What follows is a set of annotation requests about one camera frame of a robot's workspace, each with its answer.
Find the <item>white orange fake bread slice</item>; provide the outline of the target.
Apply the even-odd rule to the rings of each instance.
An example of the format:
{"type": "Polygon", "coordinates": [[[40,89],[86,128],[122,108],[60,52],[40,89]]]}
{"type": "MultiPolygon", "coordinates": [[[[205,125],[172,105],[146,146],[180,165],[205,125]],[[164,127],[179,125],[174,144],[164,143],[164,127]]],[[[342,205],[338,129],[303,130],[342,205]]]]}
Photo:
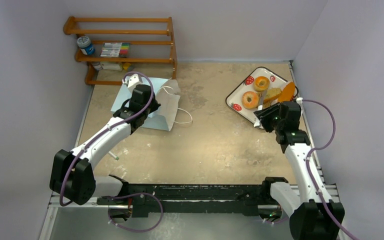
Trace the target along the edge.
{"type": "Polygon", "coordinates": [[[282,103],[291,101],[294,97],[295,90],[295,83],[293,81],[289,82],[282,89],[280,96],[277,98],[277,102],[282,103]]]}

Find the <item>light blue paper bag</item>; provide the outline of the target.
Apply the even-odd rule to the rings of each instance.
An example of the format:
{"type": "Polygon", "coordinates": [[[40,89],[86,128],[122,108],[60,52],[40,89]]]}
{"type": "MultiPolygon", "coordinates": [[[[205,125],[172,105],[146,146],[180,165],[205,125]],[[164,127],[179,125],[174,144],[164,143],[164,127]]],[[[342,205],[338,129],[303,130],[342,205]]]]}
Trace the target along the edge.
{"type": "Polygon", "coordinates": [[[161,104],[157,111],[149,114],[142,125],[143,128],[171,131],[174,124],[190,124],[193,121],[192,115],[179,107],[180,88],[177,80],[165,78],[150,78],[156,101],[161,104]],[[177,113],[188,116],[188,121],[176,121],[177,113]]]}

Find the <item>metal tongs with white handle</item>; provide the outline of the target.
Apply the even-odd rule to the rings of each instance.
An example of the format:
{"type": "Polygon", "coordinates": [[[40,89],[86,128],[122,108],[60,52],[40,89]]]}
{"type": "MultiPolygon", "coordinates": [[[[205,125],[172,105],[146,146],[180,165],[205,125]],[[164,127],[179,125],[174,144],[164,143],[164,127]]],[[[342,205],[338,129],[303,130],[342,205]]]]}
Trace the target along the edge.
{"type": "MultiPolygon", "coordinates": [[[[258,102],[258,105],[257,105],[257,108],[256,108],[257,111],[261,111],[263,109],[264,99],[265,99],[265,97],[267,95],[267,92],[268,92],[268,89],[265,89],[262,92],[260,92],[259,102],[258,102]]],[[[262,127],[261,121],[257,117],[254,120],[253,127],[254,128],[261,128],[262,127]]]]}

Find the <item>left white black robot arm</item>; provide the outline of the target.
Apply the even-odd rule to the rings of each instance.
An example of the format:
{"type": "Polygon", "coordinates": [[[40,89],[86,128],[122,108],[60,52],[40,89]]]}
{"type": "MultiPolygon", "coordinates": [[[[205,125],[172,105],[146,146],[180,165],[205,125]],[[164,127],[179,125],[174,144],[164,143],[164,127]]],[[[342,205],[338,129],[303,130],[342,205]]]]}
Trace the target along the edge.
{"type": "Polygon", "coordinates": [[[153,88],[139,84],[130,99],[93,137],[72,150],[59,150],[53,159],[49,188],[60,195],[60,205],[65,206],[64,199],[83,205],[92,197],[110,197],[118,205],[126,203],[129,199],[129,191],[123,187],[126,181],[114,175],[95,176],[94,169],[159,107],[153,88]]]}

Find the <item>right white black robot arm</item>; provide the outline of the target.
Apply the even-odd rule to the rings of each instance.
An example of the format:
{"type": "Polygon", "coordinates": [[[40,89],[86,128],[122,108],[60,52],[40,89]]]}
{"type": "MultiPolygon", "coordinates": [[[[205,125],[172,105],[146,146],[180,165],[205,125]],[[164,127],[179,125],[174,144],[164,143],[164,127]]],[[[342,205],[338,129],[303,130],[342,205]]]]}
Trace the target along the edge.
{"type": "Polygon", "coordinates": [[[280,180],[261,189],[260,196],[268,204],[277,201],[289,219],[295,240],[335,240],[339,236],[345,209],[334,202],[318,175],[313,160],[317,148],[311,146],[308,134],[300,129],[304,99],[278,102],[254,112],[255,127],[275,132],[276,142],[292,167],[298,193],[280,180]]]}

